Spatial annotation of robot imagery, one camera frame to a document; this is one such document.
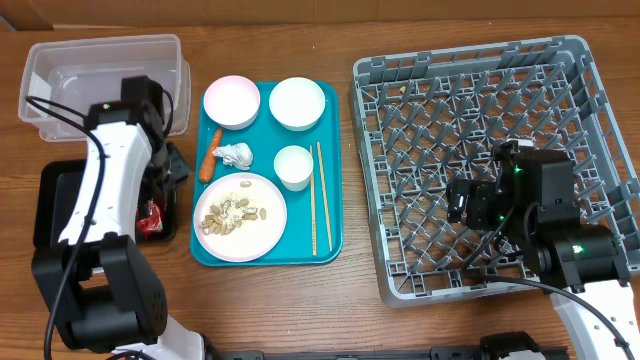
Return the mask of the red snack wrapper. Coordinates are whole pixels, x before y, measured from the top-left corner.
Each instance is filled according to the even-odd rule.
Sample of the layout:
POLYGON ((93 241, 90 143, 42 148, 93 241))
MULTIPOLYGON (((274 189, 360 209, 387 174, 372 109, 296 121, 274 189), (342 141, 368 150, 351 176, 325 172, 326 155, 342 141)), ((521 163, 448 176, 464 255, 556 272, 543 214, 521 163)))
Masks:
POLYGON ((154 200, 148 200, 136 212, 136 237, 148 240, 163 230, 162 211, 154 200))

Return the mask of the pink plate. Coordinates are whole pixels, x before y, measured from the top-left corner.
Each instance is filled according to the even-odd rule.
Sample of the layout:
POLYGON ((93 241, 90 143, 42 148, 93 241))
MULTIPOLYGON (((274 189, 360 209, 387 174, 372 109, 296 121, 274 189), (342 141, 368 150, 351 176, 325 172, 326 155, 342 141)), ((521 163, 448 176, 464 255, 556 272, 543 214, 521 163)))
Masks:
POLYGON ((234 173, 215 180, 200 195, 193 214, 193 229, 207 253, 226 262, 248 262, 272 250, 284 234, 287 206, 280 190, 268 179, 253 173, 234 173), (252 182, 250 196, 266 209, 266 219, 247 221, 229 235, 204 235, 199 229, 205 208, 222 195, 236 190, 241 180, 252 182))

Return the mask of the pink bowl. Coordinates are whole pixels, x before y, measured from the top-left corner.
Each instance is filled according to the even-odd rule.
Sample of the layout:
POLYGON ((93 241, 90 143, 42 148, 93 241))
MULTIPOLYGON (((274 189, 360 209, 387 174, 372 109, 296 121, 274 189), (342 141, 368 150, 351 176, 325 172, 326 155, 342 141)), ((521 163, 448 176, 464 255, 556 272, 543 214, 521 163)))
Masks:
POLYGON ((241 130, 256 119, 261 103, 257 85, 239 75, 228 75, 212 82, 203 96, 206 115, 228 130, 241 130))

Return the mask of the white cup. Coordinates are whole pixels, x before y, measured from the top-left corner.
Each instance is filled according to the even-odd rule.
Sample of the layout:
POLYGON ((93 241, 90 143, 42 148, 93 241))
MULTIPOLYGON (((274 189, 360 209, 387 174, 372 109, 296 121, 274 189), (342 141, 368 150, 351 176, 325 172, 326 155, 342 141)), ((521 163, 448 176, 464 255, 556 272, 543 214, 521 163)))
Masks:
POLYGON ((302 191, 309 184, 313 165, 311 153, 297 145, 282 148, 274 158, 277 177, 288 190, 293 192, 302 191))

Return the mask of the white bowl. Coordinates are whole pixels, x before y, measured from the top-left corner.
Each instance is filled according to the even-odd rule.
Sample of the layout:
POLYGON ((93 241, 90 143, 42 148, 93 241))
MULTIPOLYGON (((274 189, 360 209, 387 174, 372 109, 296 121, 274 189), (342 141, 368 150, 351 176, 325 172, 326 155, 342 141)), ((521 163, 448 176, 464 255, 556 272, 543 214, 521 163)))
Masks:
POLYGON ((321 87, 304 77, 280 81, 269 96, 271 114, 291 131, 312 128, 322 116, 325 106, 326 97, 321 87))

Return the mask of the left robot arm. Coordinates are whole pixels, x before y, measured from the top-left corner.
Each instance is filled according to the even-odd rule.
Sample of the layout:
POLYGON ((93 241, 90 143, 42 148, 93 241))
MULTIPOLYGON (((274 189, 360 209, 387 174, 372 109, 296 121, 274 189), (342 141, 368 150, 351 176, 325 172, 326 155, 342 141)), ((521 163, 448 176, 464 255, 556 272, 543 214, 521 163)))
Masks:
POLYGON ((80 112, 41 97, 26 102, 75 126, 87 139, 87 159, 67 224, 55 244, 35 251, 31 269, 49 309, 43 356, 60 335, 72 350, 111 359, 216 359, 203 334, 168 313, 164 286, 139 250, 140 209, 188 176, 179 150, 166 138, 173 123, 163 103, 169 92, 147 76, 121 82, 120 97, 80 112))

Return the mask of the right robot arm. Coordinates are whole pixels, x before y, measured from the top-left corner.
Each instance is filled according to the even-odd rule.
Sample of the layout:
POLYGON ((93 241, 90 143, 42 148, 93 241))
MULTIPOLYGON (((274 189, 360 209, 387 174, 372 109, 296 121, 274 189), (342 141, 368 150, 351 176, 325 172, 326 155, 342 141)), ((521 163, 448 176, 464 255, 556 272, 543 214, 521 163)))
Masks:
POLYGON ((573 164, 562 150, 524 140, 495 146, 494 181, 454 179, 447 220, 504 236, 548 293, 581 359, 636 359, 639 328, 626 255, 613 232, 585 224, 574 194, 573 164))

